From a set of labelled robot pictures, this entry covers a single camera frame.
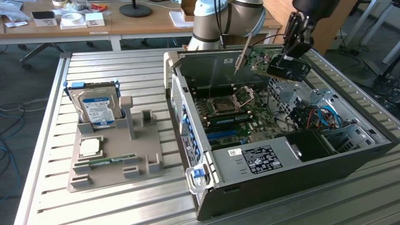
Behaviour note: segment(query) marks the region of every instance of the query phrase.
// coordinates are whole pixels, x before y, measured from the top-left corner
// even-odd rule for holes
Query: blue release latch
[[[205,176],[205,172],[203,172],[203,169],[197,169],[197,170],[193,170],[193,173],[194,173],[194,176],[193,178],[199,178],[199,177],[203,177]]]

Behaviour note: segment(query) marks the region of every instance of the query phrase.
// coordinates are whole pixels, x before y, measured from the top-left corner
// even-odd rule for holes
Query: wooden desk
[[[169,18],[170,9],[147,5],[153,10],[151,14],[142,18],[125,17],[118,12],[119,6],[127,2],[103,2],[109,7],[110,14],[103,16],[105,26],[83,29],[61,30],[59,26],[37,27],[33,21],[27,25],[7,28],[3,23],[9,20],[6,17],[0,19],[0,45],[1,44],[26,44],[49,42],[71,42],[109,40],[113,51],[119,51],[119,40],[130,38],[167,38],[191,36],[191,28],[175,28]],[[161,2],[158,5],[169,8],[178,8],[177,3]],[[31,11],[51,10],[53,6],[49,0],[37,2],[23,2],[22,12],[30,16]],[[267,13],[263,27],[259,33],[273,35],[277,33],[281,24]]]
[[[335,37],[335,33],[350,13],[357,0],[341,0],[335,10],[329,18],[321,19],[311,33],[314,45],[313,48],[319,54],[323,54]],[[273,18],[281,23],[282,27],[278,33],[283,33],[290,12],[295,9],[291,6],[291,0],[263,0],[263,6],[269,10]]]

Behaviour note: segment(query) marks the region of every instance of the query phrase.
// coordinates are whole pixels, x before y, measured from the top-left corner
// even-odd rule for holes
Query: hard drive
[[[75,108],[79,123],[91,123],[94,129],[114,126],[114,120],[122,118],[119,109],[119,83],[74,82],[67,86],[63,83],[63,91]]]

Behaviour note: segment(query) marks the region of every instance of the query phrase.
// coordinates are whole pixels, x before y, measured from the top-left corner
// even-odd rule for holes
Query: motherboard
[[[279,128],[266,109],[265,90],[250,85],[231,90],[227,96],[193,99],[213,150],[267,140],[289,129]]]

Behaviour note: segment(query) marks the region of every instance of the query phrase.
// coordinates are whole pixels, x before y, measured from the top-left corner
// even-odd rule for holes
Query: aluminum table
[[[62,55],[23,187],[14,224],[390,224],[400,221],[400,148],[366,163],[346,179],[314,187],[206,221],[195,220],[162,84],[162,54],[167,50],[90,52]],[[393,117],[371,104],[363,92],[330,64],[317,65],[373,117],[390,127]],[[121,95],[133,98],[131,111],[157,115],[165,174],[150,180],[86,192],[65,189],[77,114],[62,93],[66,80],[121,83]],[[315,88],[323,83],[314,83]]]

